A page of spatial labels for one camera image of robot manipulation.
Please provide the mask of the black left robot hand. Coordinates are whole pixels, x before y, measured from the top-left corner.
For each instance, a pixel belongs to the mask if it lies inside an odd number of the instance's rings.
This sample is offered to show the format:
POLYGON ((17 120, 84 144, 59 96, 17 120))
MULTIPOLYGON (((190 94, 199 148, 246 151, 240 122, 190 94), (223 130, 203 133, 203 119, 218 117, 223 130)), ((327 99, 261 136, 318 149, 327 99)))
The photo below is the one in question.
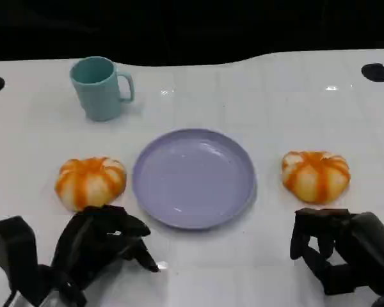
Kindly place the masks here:
POLYGON ((143 238, 148 226, 124 208, 86 207, 63 230, 51 266, 65 273, 80 290, 117 260, 136 260, 144 269, 159 272, 143 238))

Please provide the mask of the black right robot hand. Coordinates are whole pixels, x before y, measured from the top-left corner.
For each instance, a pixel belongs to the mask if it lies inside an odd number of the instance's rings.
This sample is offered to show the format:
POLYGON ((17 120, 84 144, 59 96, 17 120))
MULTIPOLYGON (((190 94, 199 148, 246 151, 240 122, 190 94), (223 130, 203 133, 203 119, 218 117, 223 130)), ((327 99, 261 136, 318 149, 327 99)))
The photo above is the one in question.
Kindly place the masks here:
POLYGON ((384 224, 372 212, 297 210, 290 258, 305 261, 326 295, 358 287, 384 295, 384 224))

